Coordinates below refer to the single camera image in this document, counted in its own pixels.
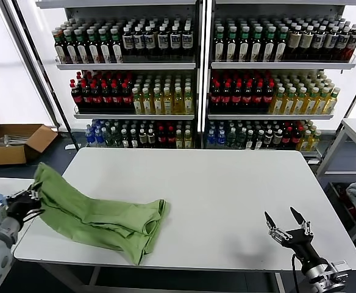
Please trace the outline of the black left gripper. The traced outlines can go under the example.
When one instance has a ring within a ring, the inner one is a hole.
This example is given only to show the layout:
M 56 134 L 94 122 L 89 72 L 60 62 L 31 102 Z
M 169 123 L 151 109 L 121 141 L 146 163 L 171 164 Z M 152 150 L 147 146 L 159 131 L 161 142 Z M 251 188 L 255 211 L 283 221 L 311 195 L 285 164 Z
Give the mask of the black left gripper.
M 6 198 L 7 217 L 15 219 L 20 225 L 45 212 L 41 209 L 39 197 L 40 183 L 31 184 L 26 190 L 21 190 Z

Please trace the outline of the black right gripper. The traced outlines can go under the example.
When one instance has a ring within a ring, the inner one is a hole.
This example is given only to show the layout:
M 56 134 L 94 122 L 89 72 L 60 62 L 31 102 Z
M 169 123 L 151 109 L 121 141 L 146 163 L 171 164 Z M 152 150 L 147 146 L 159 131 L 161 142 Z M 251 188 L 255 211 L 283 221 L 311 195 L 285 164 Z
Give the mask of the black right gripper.
M 303 215 L 292 206 L 290 211 L 301 228 L 285 232 L 274 223 L 271 216 L 265 211 L 269 235 L 281 246 L 294 251 L 297 259 L 302 264 L 302 269 L 312 269 L 321 264 L 328 265 L 327 260 L 320 257 L 312 246 L 313 232 L 311 231 L 311 222 L 306 221 Z

